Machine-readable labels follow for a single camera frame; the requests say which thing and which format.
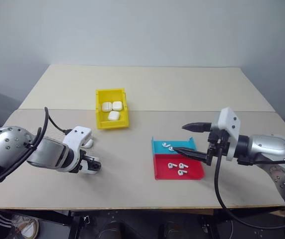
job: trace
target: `blue tray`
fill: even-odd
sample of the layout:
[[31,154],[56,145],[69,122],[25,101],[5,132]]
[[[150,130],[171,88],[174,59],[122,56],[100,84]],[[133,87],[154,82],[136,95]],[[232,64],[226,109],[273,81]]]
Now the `blue tray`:
[[191,137],[188,141],[169,141],[169,140],[161,140],[155,141],[152,137],[151,144],[152,144],[152,154],[177,154],[176,151],[171,152],[168,148],[162,146],[162,143],[166,142],[166,144],[171,144],[172,147],[187,147],[196,149],[196,145],[193,141],[193,137]]

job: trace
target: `white wall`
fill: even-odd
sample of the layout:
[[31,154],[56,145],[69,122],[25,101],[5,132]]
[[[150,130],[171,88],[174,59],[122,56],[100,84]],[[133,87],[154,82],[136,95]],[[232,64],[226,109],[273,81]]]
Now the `white wall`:
[[285,118],[285,0],[0,0],[0,93],[50,63],[240,66]]

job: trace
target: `black cable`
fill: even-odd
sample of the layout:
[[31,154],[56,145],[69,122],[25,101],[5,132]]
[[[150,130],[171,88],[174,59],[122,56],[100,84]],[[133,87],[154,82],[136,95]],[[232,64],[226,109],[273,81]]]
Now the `black cable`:
[[279,161],[256,161],[254,164],[285,164],[285,160]]
[[231,239],[233,236],[233,221],[231,220],[230,222],[231,222],[231,233],[230,233],[229,239]]
[[59,131],[63,132],[65,135],[67,135],[70,131],[72,131],[72,129],[62,129],[62,128],[60,128],[60,127],[54,122],[54,120],[51,118],[51,116],[49,116],[49,121],[51,121],[52,125],[54,125],[55,128],[57,128]]
[[240,218],[238,218],[236,215],[234,215],[227,207],[226,205],[223,203],[220,193],[219,193],[219,185],[218,185],[218,181],[219,181],[219,171],[220,171],[220,164],[221,164],[221,158],[222,158],[222,148],[219,148],[218,150],[218,160],[217,160],[217,164],[216,164],[216,170],[215,170],[215,174],[214,174],[214,190],[217,196],[217,199],[222,207],[222,209],[234,220],[236,220],[237,222],[248,226],[248,227],[252,227],[252,228],[256,228],[256,229],[263,229],[263,230],[277,230],[277,229],[283,229],[285,228],[285,224],[282,225],[278,225],[278,226],[271,226],[271,227],[263,227],[263,226],[258,226],[258,225],[253,225],[247,222],[242,221]]
[[54,122],[53,119],[51,118],[51,116],[49,116],[49,121],[51,121],[52,125],[54,125],[55,128],[57,128],[59,131],[62,131],[63,133],[65,133],[66,130],[61,129],[60,127],[58,127],[57,124],[55,124],[55,122]]
[[45,120],[44,120],[43,129],[38,128],[36,137],[31,143],[32,147],[29,148],[29,150],[15,164],[13,164],[10,168],[6,169],[0,175],[0,182],[4,180],[4,178],[7,177],[9,174],[11,174],[15,169],[17,169],[21,164],[23,164],[31,156],[31,154],[37,149],[38,145],[41,143],[45,135],[45,132],[47,130],[48,118],[49,118],[47,107],[45,107],[44,110],[45,110]]

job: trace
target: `table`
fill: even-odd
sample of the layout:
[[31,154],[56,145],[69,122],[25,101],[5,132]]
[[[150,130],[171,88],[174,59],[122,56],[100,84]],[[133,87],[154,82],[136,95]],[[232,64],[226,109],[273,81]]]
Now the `table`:
[[50,65],[19,108],[94,110],[109,88],[125,88],[131,111],[275,111],[240,68],[68,65]]
[[[130,127],[97,130],[95,90],[125,88]],[[202,180],[155,180],[151,138],[187,140],[194,137],[206,151],[207,134],[181,129],[193,121],[212,121],[232,107],[242,121],[241,134],[285,136],[285,123],[239,68],[96,67],[51,65],[5,125],[32,133],[43,124],[43,107],[62,128],[91,127],[95,137],[90,153],[102,169],[96,175],[60,173],[24,163],[0,183],[0,209],[70,225],[69,238],[90,221],[87,212],[101,209],[197,210],[202,225],[218,238],[217,221],[226,217],[214,193],[214,166],[204,165]],[[46,136],[62,140],[51,124]],[[223,160],[220,193],[238,216],[273,211],[284,204],[271,178],[255,166]],[[73,216],[53,210],[77,210]]]
[[[204,165],[202,180],[155,180],[151,138],[186,140],[194,137],[198,150],[206,151],[207,134],[182,130],[192,121],[211,121],[216,112],[130,111],[131,126],[97,130],[95,112],[50,110],[62,128],[93,127],[91,150],[102,162],[96,175],[61,173],[24,163],[0,183],[0,208],[24,209],[172,209],[219,208],[213,186],[214,164]],[[285,136],[285,123],[276,113],[237,112],[241,134],[274,133]],[[43,110],[17,110],[5,125],[20,125],[32,133],[43,124]],[[47,136],[64,135],[49,125]],[[271,178],[256,166],[223,160],[220,191],[229,207],[278,206],[284,202]]]

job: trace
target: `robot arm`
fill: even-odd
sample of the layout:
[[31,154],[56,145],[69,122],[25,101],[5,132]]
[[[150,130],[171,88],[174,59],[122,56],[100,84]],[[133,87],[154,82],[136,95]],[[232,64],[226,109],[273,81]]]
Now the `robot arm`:
[[210,132],[207,153],[193,149],[173,148],[189,158],[211,165],[218,149],[227,160],[237,158],[240,165],[257,165],[273,180],[285,201],[285,137],[279,135],[239,135],[240,120],[230,108],[223,109],[212,123],[189,123],[182,127],[193,132]]
[[[81,149],[92,146],[91,134],[90,128],[77,126],[67,132],[63,142],[43,137],[28,156],[27,162],[35,167],[60,172],[95,174],[101,169],[99,158],[87,156],[86,151]],[[35,138],[35,135],[21,127],[0,128],[0,176],[28,154],[34,147]]]

